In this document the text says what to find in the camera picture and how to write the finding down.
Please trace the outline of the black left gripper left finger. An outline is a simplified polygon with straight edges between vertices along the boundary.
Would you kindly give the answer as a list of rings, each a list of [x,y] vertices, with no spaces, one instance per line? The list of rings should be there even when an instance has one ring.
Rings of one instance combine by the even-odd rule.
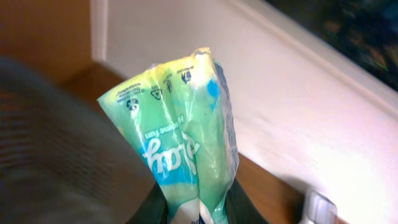
[[[168,224],[167,201],[158,184],[154,184],[148,196],[126,224]]]

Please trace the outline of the green tissue pack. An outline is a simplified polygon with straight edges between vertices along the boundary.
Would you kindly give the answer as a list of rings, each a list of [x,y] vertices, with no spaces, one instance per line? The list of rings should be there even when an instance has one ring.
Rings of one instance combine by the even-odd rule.
[[[239,164],[228,86],[209,48],[154,65],[98,103],[152,172],[170,223],[226,223]]]

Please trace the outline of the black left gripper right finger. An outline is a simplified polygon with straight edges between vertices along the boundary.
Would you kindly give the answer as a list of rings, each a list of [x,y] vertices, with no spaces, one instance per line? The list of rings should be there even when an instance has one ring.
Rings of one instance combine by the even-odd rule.
[[[224,205],[229,224],[269,224],[251,202],[237,178],[227,191]]]

